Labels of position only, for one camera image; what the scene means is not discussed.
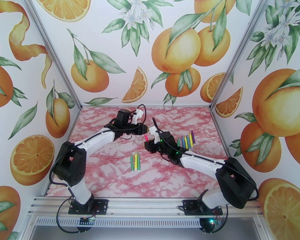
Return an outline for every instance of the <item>marker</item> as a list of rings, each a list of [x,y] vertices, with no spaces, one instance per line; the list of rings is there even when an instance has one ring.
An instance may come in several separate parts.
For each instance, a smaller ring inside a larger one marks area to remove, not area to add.
[[[189,135],[188,134],[187,134],[187,143],[188,143],[188,147],[191,148],[190,139],[189,139]]]
[[[191,136],[192,136],[193,144],[195,144],[196,140],[194,139],[194,133],[193,133],[193,131],[191,131]]]
[[[138,155],[137,152],[134,153],[134,169],[138,168]]]
[[[184,137],[184,142],[186,143],[186,149],[189,149],[188,142],[187,142],[187,137],[186,136]]]
[[[138,171],[140,171],[140,153],[138,152],[137,153],[137,157],[138,157],[138,166],[137,166],[137,168],[138,168]]]
[[[132,155],[132,153],[130,154],[130,163],[131,163],[131,171],[133,172],[134,166],[133,166],[133,155]]]
[[[185,148],[186,147],[186,143],[184,142],[184,137],[182,136],[181,139],[182,139],[182,147]]]
[[[193,140],[192,140],[192,135],[189,133],[189,139],[190,139],[190,146],[193,147]]]

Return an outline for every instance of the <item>orange slice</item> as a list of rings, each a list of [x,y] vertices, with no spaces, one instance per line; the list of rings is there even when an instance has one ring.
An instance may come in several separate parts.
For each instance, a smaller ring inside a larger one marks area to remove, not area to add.
[[[242,97],[243,87],[237,90],[232,96],[227,100],[216,104],[216,112],[219,116],[223,118],[230,117],[237,110],[241,97]]]
[[[21,140],[13,149],[10,169],[14,179],[22,185],[33,185],[49,172],[54,157],[52,141],[43,135]]]
[[[214,95],[216,94],[216,91],[222,81],[222,78],[224,76],[224,73],[215,74],[214,76],[209,78],[208,84],[207,84],[207,97],[212,100]]]
[[[65,21],[81,20],[88,12],[91,0],[37,0],[46,12]]]
[[[148,80],[146,74],[143,70],[138,66],[136,69],[136,73],[134,74],[134,78],[132,84],[124,95],[121,102],[130,103],[135,102],[143,97],[148,88]]]
[[[269,188],[264,216],[275,238],[300,240],[300,189],[279,178],[268,179],[260,187]]]

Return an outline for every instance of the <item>blue crayon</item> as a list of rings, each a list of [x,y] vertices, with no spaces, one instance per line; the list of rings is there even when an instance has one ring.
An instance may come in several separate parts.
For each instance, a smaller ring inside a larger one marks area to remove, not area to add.
[[[184,137],[182,136],[181,139],[182,139],[182,147],[185,148],[186,147],[186,143],[184,141]]]
[[[189,139],[189,135],[188,134],[187,134],[187,143],[188,143],[188,147],[191,148],[190,139]]]
[[[195,139],[194,139],[194,133],[193,133],[193,131],[191,131],[191,136],[192,136],[193,143],[195,144],[196,141],[195,141]]]

